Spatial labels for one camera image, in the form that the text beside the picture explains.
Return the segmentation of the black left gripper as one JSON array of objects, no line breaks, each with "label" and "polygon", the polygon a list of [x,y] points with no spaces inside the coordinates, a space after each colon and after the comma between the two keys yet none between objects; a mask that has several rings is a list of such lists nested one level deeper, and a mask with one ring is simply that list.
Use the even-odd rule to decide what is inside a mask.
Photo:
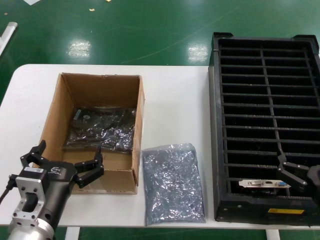
[{"label": "black left gripper", "polygon": [[48,161],[42,156],[46,146],[46,141],[41,140],[39,145],[21,156],[20,161],[24,168],[34,163],[43,170],[25,169],[24,177],[42,181],[45,203],[38,217],[50,225],[57,225],[75,183],[79,188],[84,188],[104,175],[103,155],[101,147],[98,147],[92,160],[73,165],[63,161]]}]

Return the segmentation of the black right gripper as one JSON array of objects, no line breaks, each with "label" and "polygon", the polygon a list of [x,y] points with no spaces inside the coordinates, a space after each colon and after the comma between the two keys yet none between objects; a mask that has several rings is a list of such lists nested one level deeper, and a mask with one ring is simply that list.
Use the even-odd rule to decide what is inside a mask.
[{"label": "black right gripper", "polygon": [[314,194],[320,193],[320,166],[315,165],[309,168],[305,165],[295,164],[287,161],[287,158],[280,147],[277,150],[277,176],[290,185],[291,188],[304,193],[307,190],[308,184]]}]

